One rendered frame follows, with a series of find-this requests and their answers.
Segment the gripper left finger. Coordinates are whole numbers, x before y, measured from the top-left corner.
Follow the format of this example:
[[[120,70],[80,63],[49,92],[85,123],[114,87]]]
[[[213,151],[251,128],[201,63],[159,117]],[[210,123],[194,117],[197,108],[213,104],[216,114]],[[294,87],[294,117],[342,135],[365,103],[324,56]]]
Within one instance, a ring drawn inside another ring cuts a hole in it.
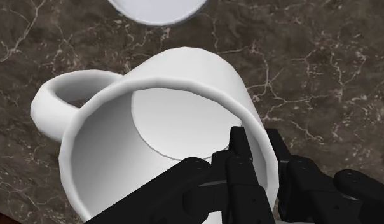
[[[259,184],[243,127],[232,127],[228,150],[211,162],[189,157],[86,224],[275,224],[266,192]]]

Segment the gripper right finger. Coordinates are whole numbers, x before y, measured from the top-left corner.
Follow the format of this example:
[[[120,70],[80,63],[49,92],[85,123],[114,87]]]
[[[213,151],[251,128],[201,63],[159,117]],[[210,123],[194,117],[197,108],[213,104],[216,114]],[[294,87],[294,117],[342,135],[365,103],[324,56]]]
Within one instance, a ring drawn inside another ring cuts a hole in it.
[[[353,170],[333,177],[293,155],[276,129],[267,129],[279,169],[278,212],[296,224],[384,224],[384,184]]]

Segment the white mug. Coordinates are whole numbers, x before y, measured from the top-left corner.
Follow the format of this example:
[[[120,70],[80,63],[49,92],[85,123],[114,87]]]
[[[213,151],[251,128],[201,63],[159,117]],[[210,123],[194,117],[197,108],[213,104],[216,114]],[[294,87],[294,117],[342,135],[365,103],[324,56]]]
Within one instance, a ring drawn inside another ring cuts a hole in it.
[[[263,123],[234,67],[204,49],[168,49],[124,75],[58,75],[41,85],[31,118],[61,143],[61,183],[83,221],[184,158],[210,162],[233,126],[245,129],[257,180],[275,204],[278,162]]]

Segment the white round dish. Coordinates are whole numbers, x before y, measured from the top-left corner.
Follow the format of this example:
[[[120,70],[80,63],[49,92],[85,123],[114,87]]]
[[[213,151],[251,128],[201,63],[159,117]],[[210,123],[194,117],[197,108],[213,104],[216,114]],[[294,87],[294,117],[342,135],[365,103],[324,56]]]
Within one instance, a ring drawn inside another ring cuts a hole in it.
[[[107,0],[130,20],[149,26],[183,22],[199,12],[208,0]]]

